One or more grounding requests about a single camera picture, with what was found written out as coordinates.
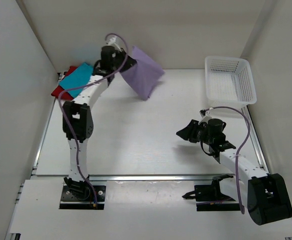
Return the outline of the purple t shirt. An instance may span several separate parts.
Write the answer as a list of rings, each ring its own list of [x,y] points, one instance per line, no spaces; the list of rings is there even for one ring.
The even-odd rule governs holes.
[[[148,100],[165,71],[160,64],[136,46],[132,47],[129,60],[134,59],[135,64],[120,71],[122,78],[132,90],[144,101]]]

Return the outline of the teal t shirt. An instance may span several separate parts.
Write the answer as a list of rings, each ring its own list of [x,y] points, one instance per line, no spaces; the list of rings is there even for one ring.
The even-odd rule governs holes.
[[[64,77],[64,79],[60,81],[59,86],[62,88],[62,91],[85,86],[88,84],[92,73],[93,67],[87,63],[82,63],[68,76]],[[79,88],[65,92],[61,99],[73,100],[82,92],[82,90],[83,88]]]

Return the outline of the red t shirt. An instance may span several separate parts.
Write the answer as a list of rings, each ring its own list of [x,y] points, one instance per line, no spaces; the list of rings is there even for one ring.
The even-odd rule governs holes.
[[[64,72],[61,80],[63,80],[65,77],[67,77],[68,75],[70,75],[72,72],[74,72],[75,70],[77,69],[76,66],[70,66],[69,69],[67,71]],[[59,97],[59,94],[63,91],[64,89],[58,85],[51,93],[51,96],[55,97],[55,98],[58,98]],[[72,101],[74,98],[68,93],[64,93],[62,96],[61,96],[61,99],[62,100],[66,100],[66,101]]]

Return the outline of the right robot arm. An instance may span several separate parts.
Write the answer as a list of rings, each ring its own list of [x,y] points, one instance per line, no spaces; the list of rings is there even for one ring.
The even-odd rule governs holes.
[[[234,176],[218,176],[210,193],[216,200],[225,196],[241,203],[257,225],[292,217],[292,206],[281,175],[269,174],[236,152],[223,133],[226,123],[204,117],[191,122],[176,134],[185,141],[208,145],[208,155],[228,168]]]

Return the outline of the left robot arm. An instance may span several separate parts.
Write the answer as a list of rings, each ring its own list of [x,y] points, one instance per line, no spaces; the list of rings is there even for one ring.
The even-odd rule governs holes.
[[[92,106],[109,87],[114,74],[128,70],[136,64],[123,48],[104,46],[101,59],[94,67],[92,75],[79,95],[62,105],[63,132],[70,148],[70,173],[64,178],[69,191],[80,201],[98,203],[95,187],[92,186],[87,169],[87,145],[94,130]]]

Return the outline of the white plastic basket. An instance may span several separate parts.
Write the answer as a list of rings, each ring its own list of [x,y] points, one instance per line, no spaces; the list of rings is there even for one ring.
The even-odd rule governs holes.
[[[250,64],[242,58],[207,56],[205,87],[211,107],[241,109],[257,101]]]

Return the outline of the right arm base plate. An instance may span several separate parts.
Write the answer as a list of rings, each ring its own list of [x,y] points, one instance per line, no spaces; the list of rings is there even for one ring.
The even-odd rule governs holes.
[[[195,185],[194,190],[185,193],[185,200],[196,200],[198,212],[230,212],[240,211],[239,204],[231,197],[224,195],[220,190],[220,183],[233,180],[234,176],[223,174],[214,176],[210,184]]]

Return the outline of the right side aluminium rail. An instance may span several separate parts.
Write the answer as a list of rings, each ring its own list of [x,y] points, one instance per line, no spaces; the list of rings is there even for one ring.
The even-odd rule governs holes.
[[[267,163],[266,163],[266,160],[265,160],[257,133],[255,131],[248,106],[243,107],[241,111],[245,115],[245,117],[248,119],[248,122],[250,124],[250,139],[251,139],[254,151],[255,151],[255,155],[257,157],[258,164],[263,170],[265,170],[267,173],[269,173],[269,169],[268,169],[268,166],[267,166]]]

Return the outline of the aluminium table edge rail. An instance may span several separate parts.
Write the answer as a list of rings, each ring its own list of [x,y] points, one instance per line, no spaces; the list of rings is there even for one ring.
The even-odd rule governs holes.
[[[208,181],[220,174],[187,174],[187,175],[90,175],[92,182],[104,181]]]

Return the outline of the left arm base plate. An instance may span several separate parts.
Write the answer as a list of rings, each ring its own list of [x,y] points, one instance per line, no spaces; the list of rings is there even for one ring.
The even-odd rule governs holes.
[[[103,210],[105,206],[106,186],[95,185],[97,204],[94,195],[88,191],[85,196],[77,197],[68,186],[63,185],[59,209],[61,210]]]

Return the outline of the left side aluminium rail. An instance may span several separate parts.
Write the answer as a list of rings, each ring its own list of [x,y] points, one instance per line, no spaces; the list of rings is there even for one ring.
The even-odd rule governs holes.
[[[9,101],[6,111],[5,127],[7,132],[2,140],[4,159],[4,203],[1,211],[7,215],[5,233],[2,239],[12,234],[10,223],[13,218],[17,196],[21,185],[31,177],[34,166],[39,162],[48,126],[54,106],[54,97],[50,95],[57,86],[61,71],[49,78],[43,87],[35,87],[23,97]]]

